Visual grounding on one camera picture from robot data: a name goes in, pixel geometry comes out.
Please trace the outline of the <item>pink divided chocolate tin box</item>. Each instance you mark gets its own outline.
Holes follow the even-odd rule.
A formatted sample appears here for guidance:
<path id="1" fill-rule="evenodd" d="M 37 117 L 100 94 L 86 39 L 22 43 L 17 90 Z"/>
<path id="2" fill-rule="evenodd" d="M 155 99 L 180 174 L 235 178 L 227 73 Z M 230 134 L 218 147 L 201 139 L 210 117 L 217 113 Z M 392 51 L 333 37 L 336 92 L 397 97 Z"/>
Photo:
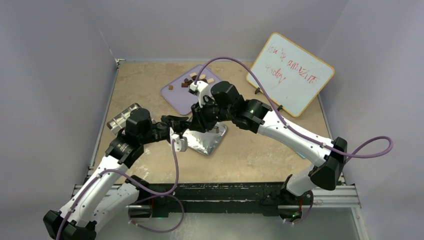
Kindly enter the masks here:
<path id="1" fill-rule="evenodd" d="M 136 102 L 131 104 L 115 117 L 111 118 L 106 123 L 107 128 L 114 136 L 117 136 L 118 132 L 126 126 L 126 120 L 131 115 L 131 112 L 140 108 L 141 106 Z"/>

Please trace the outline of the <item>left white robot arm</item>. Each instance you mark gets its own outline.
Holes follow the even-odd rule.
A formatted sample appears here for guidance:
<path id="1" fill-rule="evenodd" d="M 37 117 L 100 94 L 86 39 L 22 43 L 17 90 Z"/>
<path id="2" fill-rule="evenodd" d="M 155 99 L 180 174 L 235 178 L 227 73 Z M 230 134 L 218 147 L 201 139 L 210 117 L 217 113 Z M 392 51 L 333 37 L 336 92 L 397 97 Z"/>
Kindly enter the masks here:
<path id="1" fill-rule="evenodd" d="M 183 137 L 190 125 L 188 117 L 164 115 L 154 122 L 147 109 L 130 108 L 122 118 L 124 127 L 109 144 L 91 177 L 60 210 L 49 210 L 43 217 L 52 239 L 94 240 L 120 209 L 132 203 L 142 205 L 150 199 L 172 196 L 177 188 L 175 182 L 167 191 L 155 191 L 126 172 L 144 153 L 146 144 L 167 141 L 173 155 L 184 152 L 188 147 Z"/>

